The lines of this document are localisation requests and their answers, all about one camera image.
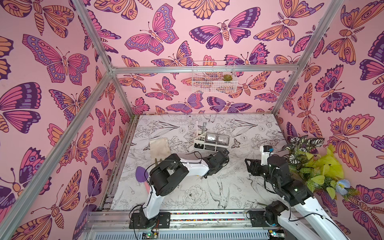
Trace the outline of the grey toothbrush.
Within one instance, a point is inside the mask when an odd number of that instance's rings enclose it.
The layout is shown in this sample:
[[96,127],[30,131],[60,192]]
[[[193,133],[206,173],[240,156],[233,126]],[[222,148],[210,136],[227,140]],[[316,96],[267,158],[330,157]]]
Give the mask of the grey toothbrush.
[[205,133],[206,128],[207,128],[207,122],[203,122],[203,124],[201,126],[201,135]]

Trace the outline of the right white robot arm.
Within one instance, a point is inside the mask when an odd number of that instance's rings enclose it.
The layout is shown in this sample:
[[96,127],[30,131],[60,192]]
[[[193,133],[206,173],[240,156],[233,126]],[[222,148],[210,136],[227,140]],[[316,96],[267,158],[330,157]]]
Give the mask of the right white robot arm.
[[264,213],[248,211],[253,226],[282,227],[298,240],[346,240],[338,227],[305,184],[292,177],[289,164],[278,155],[262,160],[245,159],[248,173],[262,177],[280,197]]

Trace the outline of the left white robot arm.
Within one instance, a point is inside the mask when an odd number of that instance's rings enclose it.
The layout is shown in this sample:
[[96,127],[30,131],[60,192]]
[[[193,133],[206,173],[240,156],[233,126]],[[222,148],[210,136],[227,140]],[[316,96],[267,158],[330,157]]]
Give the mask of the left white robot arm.
[[171,154],[155,166],[145,180],[150,190],[147,202],[140,206],[138,213],[130,217],[130,229],[168,229],[170,212],[161,212],[165,196],[171,194],[179,184],[191,176],[207,178],[217,174],[228,162],[229,151],[224,149],[199,160],[186,160],[177,154]]

